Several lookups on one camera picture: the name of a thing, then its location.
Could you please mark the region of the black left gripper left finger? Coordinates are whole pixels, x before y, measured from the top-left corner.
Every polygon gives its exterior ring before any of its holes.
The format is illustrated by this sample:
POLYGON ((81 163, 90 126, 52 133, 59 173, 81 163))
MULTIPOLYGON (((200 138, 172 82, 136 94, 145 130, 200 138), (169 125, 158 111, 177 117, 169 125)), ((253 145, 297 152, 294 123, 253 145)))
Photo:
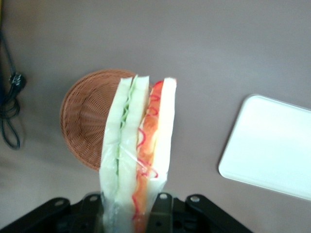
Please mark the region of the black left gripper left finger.
POLYGON ((103 233, 103 213, 100 193, 91 193, 80 202, 78 212, 74 217, 70 233, 103 233))

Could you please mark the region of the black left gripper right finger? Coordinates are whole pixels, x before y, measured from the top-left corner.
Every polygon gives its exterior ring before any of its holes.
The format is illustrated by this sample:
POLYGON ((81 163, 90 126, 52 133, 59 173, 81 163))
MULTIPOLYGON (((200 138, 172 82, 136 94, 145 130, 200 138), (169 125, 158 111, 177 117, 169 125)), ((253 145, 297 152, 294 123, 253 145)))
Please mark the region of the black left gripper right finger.
POLYGON ((169 193, 159 193, 148 219, 149 233, 184 233, 185 203, 169 193))

